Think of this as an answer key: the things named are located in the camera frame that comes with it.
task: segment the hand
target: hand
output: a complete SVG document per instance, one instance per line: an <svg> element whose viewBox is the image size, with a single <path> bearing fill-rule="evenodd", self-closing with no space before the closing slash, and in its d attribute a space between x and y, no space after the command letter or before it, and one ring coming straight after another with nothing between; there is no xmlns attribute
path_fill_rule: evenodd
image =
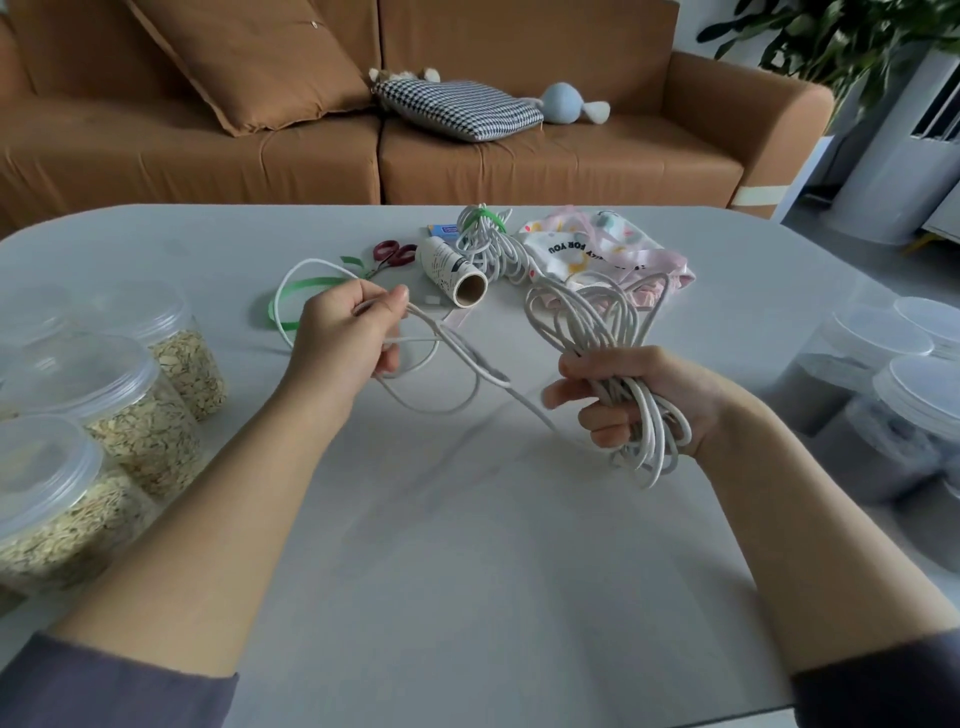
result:
<svg viewBox="0 0 960 728"><path fill-rule="evenodd" d="M399 366L399 348L384 348L383 342L396 335L409 298L405 285L388 293L368 280L349 280L314 296L300 315L283 386L307 397L334 394L349 412L371 375L392 373ZM366 301L376 303L353 315Z"/></svg>
<svg viewBox="0 0 960 728"><path fill-rule="evenodd" d="M584 356L565 353L560 357L560 374L563 379L543 390L547 409L568 401L596 399L589 379L642 378L651 392L675 404L690 422L693 440L684 452L693 457L729 412L741 404L758 404L753 395L728 379L660 347L601 349ZM628 425L639 419L635 402L608 407L597 401L582 409L579 417L580 424L590 431L590 439L601 448L625 444L630 439Z"/></svg>

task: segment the jar lid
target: jar lid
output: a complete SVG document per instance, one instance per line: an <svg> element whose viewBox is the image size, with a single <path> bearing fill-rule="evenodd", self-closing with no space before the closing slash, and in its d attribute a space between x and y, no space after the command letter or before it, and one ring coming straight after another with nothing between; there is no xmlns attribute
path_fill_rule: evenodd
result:
<svg viewBox="0 0 960 728"><path fill-rule="evenodd" d="M39 342L17 355L3 399L25 415L94 422L139 400L159 365L132 339L79 333Z"/></svg>
<svg viewBox="0 0 960 728"><path fill-rule="evenodd" d="M84 429L52 415L0 423L0 542L70 508L104 454Z"/></svg>
<svg viewBox="0 0 960 728"><path fill-rule="evenodd" d="M26 347L67 328L70 292L58 285L21 288L0 301L0 342Z"/></svg>
<svg viewBox="0 0 960 728"><path fill-rule="evenodd" d="M186 297L164 280L128 280L83 296L74 315L86 330L136 339L146 347L187 328Z"/></svg>
<svg viewBox="0 0 960 728"><path fill-rule="evenodd" d="M933 351L929 334L889 308L852 305L824 321L820 333L835 349L873 370L898 356Z"/></svg>
<svg viewBox="0 0 960 728"><path fill-rule="evenodd" d="M937 356L960 360L960 309L930 299L902 298L894 310L930 334Z"/></svg>
<svg viewBox="0 0 960 728"><path fill-rule="evenodd" d="M901 356L874 377L884 403L908 422L960 442L960 366L931 356Z"/></svg>

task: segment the rolled oats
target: rolled oats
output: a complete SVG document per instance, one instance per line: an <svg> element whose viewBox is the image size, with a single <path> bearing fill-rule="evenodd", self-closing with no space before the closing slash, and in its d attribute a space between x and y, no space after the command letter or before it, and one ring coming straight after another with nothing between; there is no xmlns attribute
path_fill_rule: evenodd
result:
<svg viewBox="0 0 960 728"><path fill-rule="evenodd" d="M131 477L107 460L96 482L69 510L0 544L0 583L27 595L89 583L156 513Z"/></svg>
<svg viewBox="0 0 960 728"><path fill-rule="evenodd" d="M150 351L198 421L224 405L227 383L199 331L178 331L153 344Z"/></svg>
<svg viewBox="0 0 960 728"><path fill-rule="evenodd" d="M163 374L139 400L86 430L160 503L178 496L203 468L197 422Z"/></svg>

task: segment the left hand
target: left hand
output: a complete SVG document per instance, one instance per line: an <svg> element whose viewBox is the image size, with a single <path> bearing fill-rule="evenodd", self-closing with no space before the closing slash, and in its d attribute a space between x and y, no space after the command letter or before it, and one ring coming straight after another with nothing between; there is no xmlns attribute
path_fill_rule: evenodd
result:
<svg viewBox="0 0 960 728"><path fill-rule="evenodd" d="M374 374L395 372L400 353L384 339L396 335L407 312L404 285L388 292L368 280L349 280L314 296L303 307L283 385L308 398L334 396L347 409ZM364 301L376 301L354 316Z"/></svg>

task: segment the sofa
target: sofa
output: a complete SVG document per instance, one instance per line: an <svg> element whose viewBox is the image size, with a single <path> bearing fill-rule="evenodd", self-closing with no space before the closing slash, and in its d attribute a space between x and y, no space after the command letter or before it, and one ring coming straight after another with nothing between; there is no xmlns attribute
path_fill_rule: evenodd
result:
<svg viewBox="0 0 960 728"><path fill-rule="evenodd" d="M769 216L829 120L817 85L674 52L667 0L312 0L364 72L516 96L568 81L601 126L484 144L376 108L234 138L123 0L9 0L0 231L131 203L686 205Z"/></svg>

